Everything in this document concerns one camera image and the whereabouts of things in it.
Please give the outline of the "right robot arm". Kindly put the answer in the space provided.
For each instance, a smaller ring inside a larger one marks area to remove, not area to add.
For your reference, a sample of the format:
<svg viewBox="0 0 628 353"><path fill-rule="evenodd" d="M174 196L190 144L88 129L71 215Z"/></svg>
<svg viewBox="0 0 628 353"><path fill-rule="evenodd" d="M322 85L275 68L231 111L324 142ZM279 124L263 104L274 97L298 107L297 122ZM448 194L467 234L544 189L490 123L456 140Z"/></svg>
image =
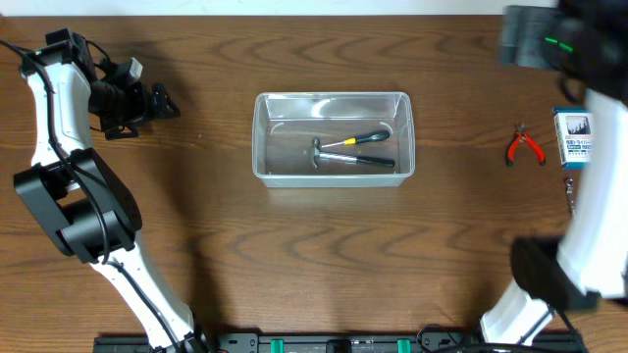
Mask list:
<svg viewBox="0 0 628 353"><path fill-rule="evenodd" d="M513 279L480 321L485 344L513 351L531 347L555 316L627 297L627 4L508 5L500 60L558 72L562 94L594 124L567 232L512 243Z"/></svg>

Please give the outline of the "yellow black screwdriver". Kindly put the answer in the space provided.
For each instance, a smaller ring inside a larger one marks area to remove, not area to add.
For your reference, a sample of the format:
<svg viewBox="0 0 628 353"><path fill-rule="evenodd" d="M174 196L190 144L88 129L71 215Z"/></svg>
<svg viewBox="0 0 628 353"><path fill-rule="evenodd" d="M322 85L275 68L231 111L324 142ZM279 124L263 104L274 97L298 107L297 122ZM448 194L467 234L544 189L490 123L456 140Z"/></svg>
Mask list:
<svg viewBox="0 0 628 353"><path fill-rule="evenodd" d="M377 130L366 134L356 135L342 141L322 145L322 148L335 147L340 145L357 145L370 142L381 142L391 136L388 130Z"/></svg>

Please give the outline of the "small claw hammer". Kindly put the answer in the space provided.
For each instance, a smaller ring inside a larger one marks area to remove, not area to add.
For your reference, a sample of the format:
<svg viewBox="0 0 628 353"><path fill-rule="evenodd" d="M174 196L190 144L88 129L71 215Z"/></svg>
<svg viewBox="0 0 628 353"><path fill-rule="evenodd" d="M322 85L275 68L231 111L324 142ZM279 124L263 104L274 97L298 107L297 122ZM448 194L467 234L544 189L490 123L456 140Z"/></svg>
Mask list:
<svg viewBox="0 0 628 353"><path fill-rule="evenodd" d="M395 167L395 161L392 159L370 157L370 156L360 157L360 156L325 152L321 149L321 143L318 137L315 137L312 139L312 145L308 151L308 156L309 156L310 163L314 169L318 168L318 162L320 160L336 161L336 162L342 162L345 164L354 164L354 165L357 165L357 164L371 165L371 166L379 166L379 167L385 167L385 168Z"/></svg>

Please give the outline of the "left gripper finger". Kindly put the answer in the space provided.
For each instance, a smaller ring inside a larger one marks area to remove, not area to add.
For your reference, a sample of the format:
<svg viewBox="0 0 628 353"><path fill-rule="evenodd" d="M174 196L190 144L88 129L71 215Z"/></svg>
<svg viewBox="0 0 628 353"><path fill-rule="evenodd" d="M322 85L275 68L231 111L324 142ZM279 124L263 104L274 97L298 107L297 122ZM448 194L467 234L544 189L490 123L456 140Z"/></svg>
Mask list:
<svg viewBox="0 0 628 353"><path fill-rule="evenodd" d="M150 109L153 119L173 119L181 115L181 110L170 97L163 83L154 83L152 90Z"/></svg>
<svg viewBox="0 0 628 353"><path fill-rule="evenodd" d="M139 137L139 132L134 125L111 125L104 127L104 135L107 140L119 140Z"/></svg>

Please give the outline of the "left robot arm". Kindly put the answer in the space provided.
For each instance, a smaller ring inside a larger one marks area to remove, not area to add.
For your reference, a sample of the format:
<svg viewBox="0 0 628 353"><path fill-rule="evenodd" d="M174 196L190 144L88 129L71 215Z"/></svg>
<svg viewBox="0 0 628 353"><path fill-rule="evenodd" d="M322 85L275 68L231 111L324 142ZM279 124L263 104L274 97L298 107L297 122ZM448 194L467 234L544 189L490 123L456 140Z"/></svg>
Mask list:
<svg viewBox="0 0 628 353"><path fill-rule="evenodd" d="M68 28L45 45L12 46L35 101L36 146L14 187L53 245L105 277L144 329L143 336L95 338L96 352L213 352L193 312L160 276L145 247L130 190L93 147L135 138L140 126L177 118L165 86L141 82L136 58L92 59L95 43Z"/></svg>

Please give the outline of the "clear plastic container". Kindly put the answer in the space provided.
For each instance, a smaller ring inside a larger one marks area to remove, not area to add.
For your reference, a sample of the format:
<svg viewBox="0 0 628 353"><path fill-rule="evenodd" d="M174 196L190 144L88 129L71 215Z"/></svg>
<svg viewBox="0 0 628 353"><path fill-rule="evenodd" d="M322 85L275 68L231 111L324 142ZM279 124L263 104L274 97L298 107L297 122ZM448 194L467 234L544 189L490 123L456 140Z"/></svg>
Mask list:
<svg viewBox="0 0 628 353"><path fill-rule="evenodd" d="M388 130L381 142L322 145ZM325 152L395 161L394 168L320 160L308 151L318 137ZM404 92L267 92L255 101L252 171L268 187L396 187L416 168L411 101Z"/></svg>

